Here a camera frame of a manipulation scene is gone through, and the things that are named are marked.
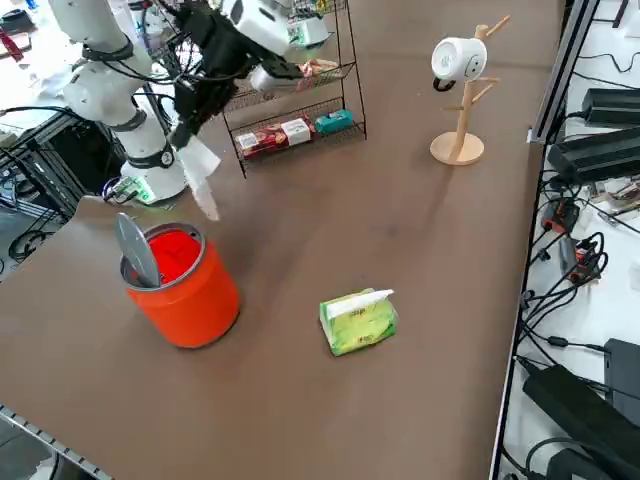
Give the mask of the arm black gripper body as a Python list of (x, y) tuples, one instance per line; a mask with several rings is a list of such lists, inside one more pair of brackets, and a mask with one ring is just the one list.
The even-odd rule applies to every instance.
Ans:
[(245, 78), (261, 59), (231, 21), (206, 1), (185, 1), (175, 14), (181, 33), (198, 47), (197, 73), (206, 80)]

